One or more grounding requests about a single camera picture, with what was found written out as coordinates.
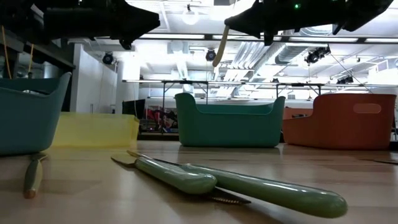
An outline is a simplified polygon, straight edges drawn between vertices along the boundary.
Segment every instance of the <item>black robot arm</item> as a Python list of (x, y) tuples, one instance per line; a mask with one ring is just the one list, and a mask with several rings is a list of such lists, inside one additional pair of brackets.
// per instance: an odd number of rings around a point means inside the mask
[(355, 31), (382, 14), (393, 0), (256, 0), (250, 9), (225, 20), (230, 29), (260, 38), (270, 45), (280, 30), (334, 24)]
[(33, 44), (58, 38), (110, 37), (126, 50), (160, 26), (157, 13), (125, 0), (0, 0), (0, 23)]

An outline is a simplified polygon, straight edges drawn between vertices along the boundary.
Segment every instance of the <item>yellow plastic bin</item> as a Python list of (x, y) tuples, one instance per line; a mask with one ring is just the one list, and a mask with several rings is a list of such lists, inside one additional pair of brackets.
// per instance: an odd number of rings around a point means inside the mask
[(52, 147), (130, 147), (139, 120), (128, 114), (61, 113)]

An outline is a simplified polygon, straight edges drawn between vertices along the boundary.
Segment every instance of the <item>spotlight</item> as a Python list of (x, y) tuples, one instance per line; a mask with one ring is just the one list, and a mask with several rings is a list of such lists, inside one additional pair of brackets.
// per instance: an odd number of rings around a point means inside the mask
[(318, 47), (313, 52), (309, 52), (308, 56), (304, 59), (309, 65), (312, 63), (317, 63), (319, 60), (325, 57), (325, 55), (330, 54), (329, 47)]
[(337, 80), (336, 84), (350, 84), (354, 82), (354, 78), (352, 76), (341, 77)]
[(102, 62), (105, 65), (112, 65), (114, 63), (114, 57), (112, 52), (105, 53), (104, 57), (102, 58)]
[(214, 49), (208, 49), (206, 53), (206, 61), (212, 62), (214, 61), (214, 58), (216, 58), (216, 52)]

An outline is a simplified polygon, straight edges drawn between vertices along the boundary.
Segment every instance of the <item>white column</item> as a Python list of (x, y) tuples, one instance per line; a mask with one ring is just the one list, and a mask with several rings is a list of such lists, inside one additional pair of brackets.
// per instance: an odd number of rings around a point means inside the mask
[(122, 80), (139, 80), (140, 65), (137, 58), (130, 56), (118, 62), (118, 80), (116, 84), (116, 114), (121, 114), (123, 101), (138, 100), (139, 84)]

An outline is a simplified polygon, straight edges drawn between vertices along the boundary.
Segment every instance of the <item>cable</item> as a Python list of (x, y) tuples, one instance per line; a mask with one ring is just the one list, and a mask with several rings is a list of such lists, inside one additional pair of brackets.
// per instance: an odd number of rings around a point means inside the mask
[(8, 76), (9, 76), (10, 79), (12, 79), (11, 70), (10, 70), (10, 64), (8, 62), (6, 31), (4, 31), (4, 26), (1, 26), (1, 31), (2, 31), (2, 41), (4, 43), (4, 53), (6, 54), (6, 65), (7, 65)]
[(364, 84), (362, 84), (357, 78), (354, 77), (354, 75), (352, 73), (350, 73), (347, 68), (345, 68), (336, 58), (335, 56), (333, 56), (332, 54), (330, 54), (330, 56), (332, 56), (336, 62), (348, 73), (351, 75), (351, 77), (353, 77), (357, 82), (359, 82), (359, 84), (361, 84), (363, 87), (365, 87), (365, 89), (367, 89), (367, 91), (369, 91), (370, 93), (373, 93), (368, 87), (366, 87)]
[(33, 49), (34, 49), (35, 45), (32, 44), (32, 47), (30, 48), (30, 62), (29, 62), (29, 69), (27, 71), (27, 73), (30, 72), (30, 69), (32, 68), (32, 62), (33, 62)]

